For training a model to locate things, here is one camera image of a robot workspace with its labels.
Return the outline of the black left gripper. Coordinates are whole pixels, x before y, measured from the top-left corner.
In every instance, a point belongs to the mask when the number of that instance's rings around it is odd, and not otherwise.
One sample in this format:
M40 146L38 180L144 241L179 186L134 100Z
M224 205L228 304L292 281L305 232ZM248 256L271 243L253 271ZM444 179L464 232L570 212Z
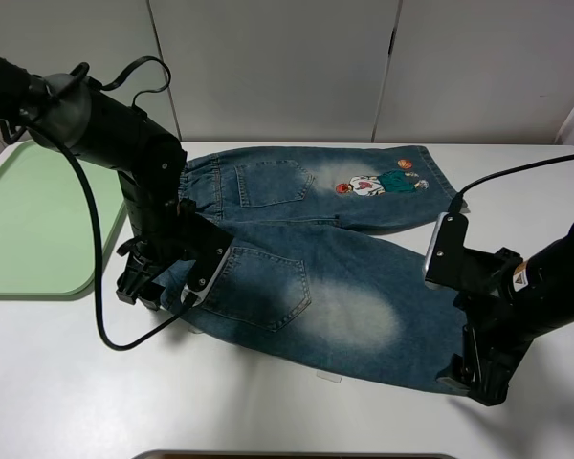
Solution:
M182 232L196 205L190 199L159 205L126 199L125 204L133 236L117 249L117 254L127 260L116 294L126 304L135 304L140 296L147 309L160 310L165 288L148 281L184 251Z

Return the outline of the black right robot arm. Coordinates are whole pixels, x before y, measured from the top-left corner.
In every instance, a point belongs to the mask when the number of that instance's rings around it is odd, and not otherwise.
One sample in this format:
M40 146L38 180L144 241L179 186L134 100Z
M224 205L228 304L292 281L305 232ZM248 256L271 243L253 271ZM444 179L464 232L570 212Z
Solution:
M568 234L529 259L502 248L464 246L463 214L438 216L426 254L428 287L456 291L466 315L461 354L436 379L486 406L502 404L532 342L574 322L574 223Z

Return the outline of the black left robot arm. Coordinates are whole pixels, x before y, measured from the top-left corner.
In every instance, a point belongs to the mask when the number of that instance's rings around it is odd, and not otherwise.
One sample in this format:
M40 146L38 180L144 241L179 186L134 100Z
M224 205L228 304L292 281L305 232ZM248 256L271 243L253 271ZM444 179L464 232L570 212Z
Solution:
M76 159L118 174L134 237L118 250L127 261L117 296L157 310L163 289L154 280L183 253L174 238L187 155L136 103L108 95L149 60L134 60L102 84L85 62L68 74L36 76L0 57L0 129L8 143L29 132L45 148L62 144Z

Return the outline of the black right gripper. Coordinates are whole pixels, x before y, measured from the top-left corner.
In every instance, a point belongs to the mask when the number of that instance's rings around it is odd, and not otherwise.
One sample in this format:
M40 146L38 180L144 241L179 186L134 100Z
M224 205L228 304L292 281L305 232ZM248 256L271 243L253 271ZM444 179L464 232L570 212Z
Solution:
M463 250L453 302L466 315L463 348L436 374L439 383L484 406L506 400L509 381L530 346L517 306L517 294L531 285L527 268L527 260L506 248Z

